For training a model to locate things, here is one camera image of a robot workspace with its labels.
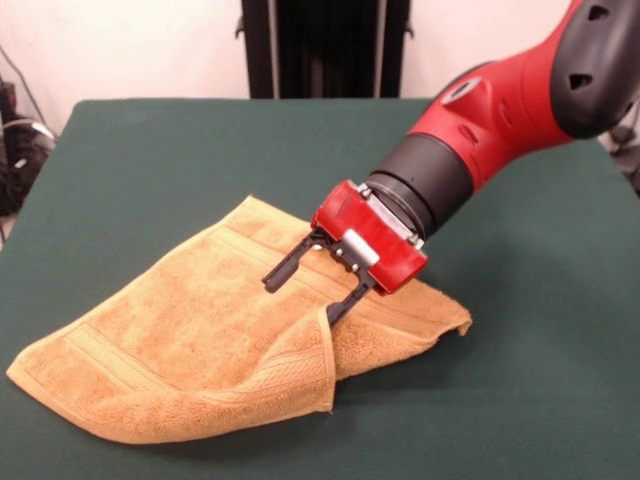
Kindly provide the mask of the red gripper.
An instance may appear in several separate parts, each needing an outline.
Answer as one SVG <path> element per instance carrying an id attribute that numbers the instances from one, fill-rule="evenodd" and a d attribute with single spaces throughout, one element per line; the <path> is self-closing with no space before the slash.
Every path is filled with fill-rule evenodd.
<path id="1" fill-rule="evenodd" d="M 365 195 L 367 189 L 344 180 L 331 190 L 312 217 L 315 229 L 262 278 L 268 293 L 277 292 L 295 274 L 310 249 L 326 245 L 326 234 L 339 244 L 349 267 L 358 265 L 369 274 L 341 301 L 326 307 L 331 328 L 373 288 L 381 295 L 393 294 L 420 273 L 428 262 L 421 251 L 423 241 L 412 244 L 411 230 L 374 194 Z"/>

